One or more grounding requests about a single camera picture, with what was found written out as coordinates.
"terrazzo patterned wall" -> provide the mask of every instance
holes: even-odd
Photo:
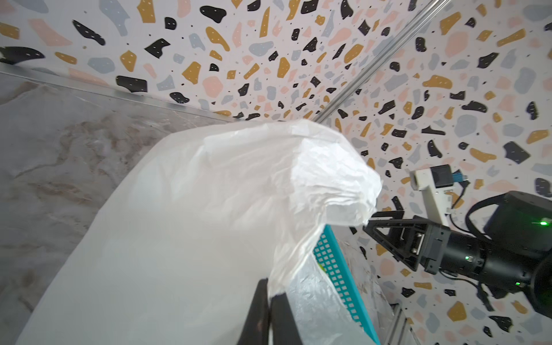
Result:
[[[471,182],[457,206],[461,227],[477,201],[509,190],[552,197],[551,22],[550,1],[453,2],[332,114],[328,125],[382,176],[380,210],[425,216],[408,172],[440,164]],[[492,212],[471,218],[481,228]],[[552,344],[552,320],[523,294],[491,298],[489,312],[468,283],[410,272],[368,235],[354,236],[422,343]]]
[[[0,0],[0,61],[237,118],[312,118],[426,4]]]

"plastic bag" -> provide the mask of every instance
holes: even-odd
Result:
[[[235,344],[259,279],[281,293],[326,223],[375,211],[379,175],[307,120],[161,140],[100,209],[18,344]]]

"metal edge strip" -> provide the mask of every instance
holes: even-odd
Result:
[[[385,64],[402,46],[404,46],[414,35],[423,28],[439,11],[451,0],[433,0],[421,10],[395,37],[385,46],[369,65],[345,86],[343,90],[331,100],[328,105],[319,112],[313,119],[314,122],[322,123],[343,103],[353,92],[358,90],[368,79]]]
[[[151,98],[151,97],[148,97],[147,95],[124,92],[124,91],[112,89],[110,87],[91,84],[91,83],[79,81],[76,79],[70,79],[67,77],[54,76],[44,72],[33,71],[27,68],[9,65],[7,63],[0,63],[0,73],[21,77],[21,78],[29,79],[40,83],[67,87],[70,89],[91,92],[91,93],[95,93],[95,94],[99,94],[107,97],[113,97],[113,98],[118,98],[123,100],[129,100],[131,102],[151,105],[153,107],[174,110],[175,112],[181,112],[181,113],[186,113],[186,114],[196,115],[196,116],[203,116],[206,118],[222,120],[225,122],[236,121],[236,119],[233,117],[215,114],[208,110],[197,109],[197,108],[189,107],[187,105],[181,105],[178,103],[171,103],[165,100]]]

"marble surface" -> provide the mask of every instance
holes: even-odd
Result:
[[[166,135],[223,121],[0,74],[0,344]]]

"basket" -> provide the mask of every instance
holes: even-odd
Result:
[[[368,316],[351,271],[329,225],[324,228],[324,232],[314,248],[314,255],[320,267],[331,279],[341,301],[351,313],[353,321],[358,323],[377,345],[380,345],[374,325]]]

